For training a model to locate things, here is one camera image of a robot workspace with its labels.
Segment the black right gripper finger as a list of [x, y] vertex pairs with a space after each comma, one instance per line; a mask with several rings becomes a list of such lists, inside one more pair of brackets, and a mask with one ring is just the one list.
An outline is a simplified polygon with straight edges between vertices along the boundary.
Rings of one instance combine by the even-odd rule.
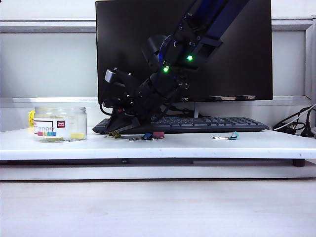
[[147, 133], [152, 132], [152, 126], [148, 120], [142, 121], [138, 118], [132, 118], [128, 120], [128, 129], [123, 133]]
[[126, 130], [139, 126], [139, 119], [134, 116], [114, 115], [111, 116], [108, 122], [108, 125], [106, 127], [106, 133], [111, 133], [115, 131], [119, 134], [122, 134]]

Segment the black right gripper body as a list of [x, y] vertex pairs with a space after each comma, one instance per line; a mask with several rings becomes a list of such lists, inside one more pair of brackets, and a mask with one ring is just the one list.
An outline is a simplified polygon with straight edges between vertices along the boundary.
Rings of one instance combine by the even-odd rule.
[[109, 123], [150, 123], [153, 94], [101, 93], [100, 106], [112, 109]]

